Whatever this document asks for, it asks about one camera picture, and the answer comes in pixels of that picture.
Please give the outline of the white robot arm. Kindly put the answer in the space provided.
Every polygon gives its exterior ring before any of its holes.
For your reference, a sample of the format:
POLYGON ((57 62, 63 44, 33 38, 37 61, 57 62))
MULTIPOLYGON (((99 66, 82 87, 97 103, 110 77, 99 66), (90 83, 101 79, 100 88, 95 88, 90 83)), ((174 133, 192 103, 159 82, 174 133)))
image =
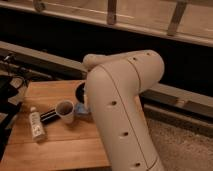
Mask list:
POLYGON ((153 50, 88 54, 85 93, 112 171, 165 171, 135 97, 158 83, 164 62, 153 50))

